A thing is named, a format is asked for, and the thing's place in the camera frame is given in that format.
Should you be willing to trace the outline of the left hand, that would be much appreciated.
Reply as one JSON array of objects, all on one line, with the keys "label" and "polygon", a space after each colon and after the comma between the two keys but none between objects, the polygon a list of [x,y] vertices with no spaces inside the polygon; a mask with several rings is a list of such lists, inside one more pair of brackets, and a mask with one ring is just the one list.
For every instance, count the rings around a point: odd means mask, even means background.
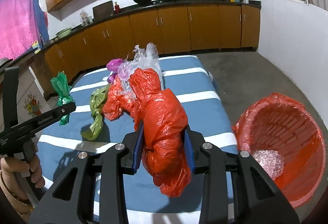
[{"label": "left hand", "polygon": [[15,172],[30,172],[31,181],[37,189],[44,187],[45,181],[42,177],[42,168],[40,159],[36,153],[34,153],[32,161],[26,163],[15,157],[4,157],[1,159],[1,172],[3,182],[7,189],[11,191],[18,190],[18,181],[15,177]]}]

